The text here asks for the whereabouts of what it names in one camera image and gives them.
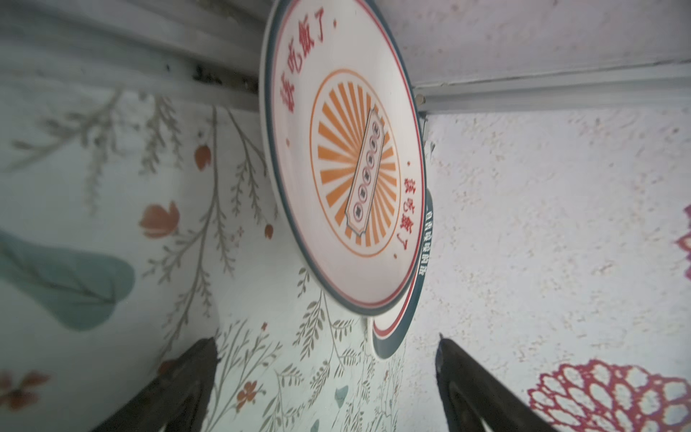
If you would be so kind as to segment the green red rim plate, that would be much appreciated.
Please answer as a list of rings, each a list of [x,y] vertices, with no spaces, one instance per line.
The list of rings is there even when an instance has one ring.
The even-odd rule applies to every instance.
[[[434,204],[431,191],[426,189],[423,238],[417,257],[415,273],[412,275],[405,295],[383,315],[368,320],[368,339],[375,358],[386,361],[402,347],[415,316],[423,291],[426,273],[431,257]]]

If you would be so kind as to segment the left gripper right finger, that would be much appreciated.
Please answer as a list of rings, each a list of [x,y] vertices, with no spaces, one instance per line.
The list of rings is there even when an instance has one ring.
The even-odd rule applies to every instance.
[[[440,338],[435,377],[451,431],[554,430],[450,338]]]

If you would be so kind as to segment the orange sunburst plate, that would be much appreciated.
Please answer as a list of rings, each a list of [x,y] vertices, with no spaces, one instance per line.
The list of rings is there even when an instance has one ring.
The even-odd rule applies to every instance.
[[[417,106],[392,32],[372,1],[278,1],[261,61],[280,212],[329,295],[383,314],[415,274],[426,206]]]

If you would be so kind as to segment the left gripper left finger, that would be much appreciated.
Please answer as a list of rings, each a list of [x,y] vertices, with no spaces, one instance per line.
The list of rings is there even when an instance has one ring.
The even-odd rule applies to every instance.
[[[202,338],[96,431],[200,431],[219,363],[214,338]]]

